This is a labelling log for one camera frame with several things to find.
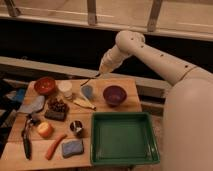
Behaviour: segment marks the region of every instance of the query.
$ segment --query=white cup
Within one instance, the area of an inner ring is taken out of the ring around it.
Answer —
[[[59,91],[64,95],[64,97],[72,98],[72,83],[69,80],[60,81],[58,84]]]

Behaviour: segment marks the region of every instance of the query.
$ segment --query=blue sponge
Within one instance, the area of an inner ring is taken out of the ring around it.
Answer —
[[[73,155],[82,154],[84,152],[83,140],[70,141],[62,144],[62,156],[64,158]]]

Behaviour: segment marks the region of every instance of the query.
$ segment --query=green tray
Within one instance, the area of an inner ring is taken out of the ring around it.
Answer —
[[[96,112],[92,116],[92,165],[159,163],[150,117],[145,112]]]

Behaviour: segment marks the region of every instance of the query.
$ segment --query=red bowl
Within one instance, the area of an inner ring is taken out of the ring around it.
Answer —
[[[104,99],[109,106],[120,105],[127,97],[126,91],[117,85],[112,85],[104,89]]]
[[[40,95],[50,95],[56,89],[55,79],[52,77],[42,77],[35,82],[34,89]]]

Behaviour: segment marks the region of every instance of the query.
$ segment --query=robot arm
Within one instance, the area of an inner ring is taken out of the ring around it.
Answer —
[[[172,84],[163,113],[162,171],[212,171],[212,74],[144,42],[140,33],[119,32],[99,72],[111,72],[134,55]]]
[[[187,61],[162,52],[145,44],[142,34],[121,31],[116,36],[116,45],[109,49],[101,60],[99,72],[111,72],[130,56],[136,56],[171,85],[186,77],[205,77],[212,80],[212,74]]]

